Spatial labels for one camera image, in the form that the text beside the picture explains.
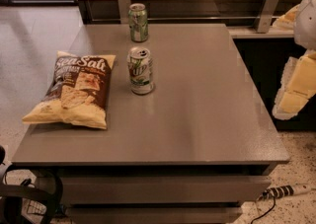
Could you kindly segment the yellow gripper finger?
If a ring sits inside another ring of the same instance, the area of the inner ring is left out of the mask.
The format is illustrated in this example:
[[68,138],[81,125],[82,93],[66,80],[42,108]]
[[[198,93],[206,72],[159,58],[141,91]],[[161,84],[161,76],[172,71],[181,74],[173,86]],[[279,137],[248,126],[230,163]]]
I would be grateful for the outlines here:
[[280,83],[273,116],[288,120],[297,116],[316,95],[316,51],[308,49],[299,58],[289,57],[284,65]]
[[292,30],[294,27],[297,11],[298,11],[298,5],[292,7],[285,14],[278,17],[273,22],[273,27],[278,28],[278,29]]

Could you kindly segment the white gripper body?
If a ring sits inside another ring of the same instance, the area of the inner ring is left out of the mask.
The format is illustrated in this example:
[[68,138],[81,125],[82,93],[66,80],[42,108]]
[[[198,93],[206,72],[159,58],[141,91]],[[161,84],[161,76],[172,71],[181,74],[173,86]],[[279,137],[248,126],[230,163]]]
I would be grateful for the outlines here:
[[309,50],[316,49],[316,0],[302,0],[294,21],[294,40]]

